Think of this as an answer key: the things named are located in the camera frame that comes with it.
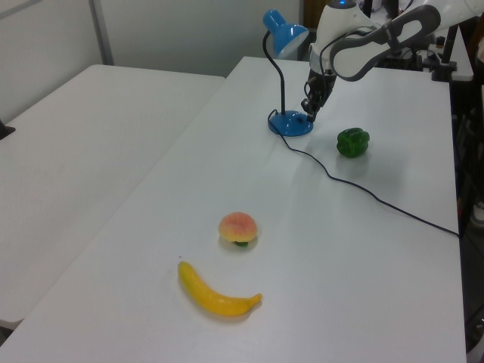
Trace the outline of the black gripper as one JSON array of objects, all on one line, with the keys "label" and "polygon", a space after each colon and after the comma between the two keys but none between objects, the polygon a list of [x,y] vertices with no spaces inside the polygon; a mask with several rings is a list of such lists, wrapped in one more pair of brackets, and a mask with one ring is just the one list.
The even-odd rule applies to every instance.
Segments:
[{"label": "black gripper", "polygon": [[306,82],[309,91],[306,98],[302,100],[301,107],[305,112],[308,112],[308,121],[314,122],[319,110],[324,106],[333,91],[336,75],[332,71],[320,74],[310,70]]}]

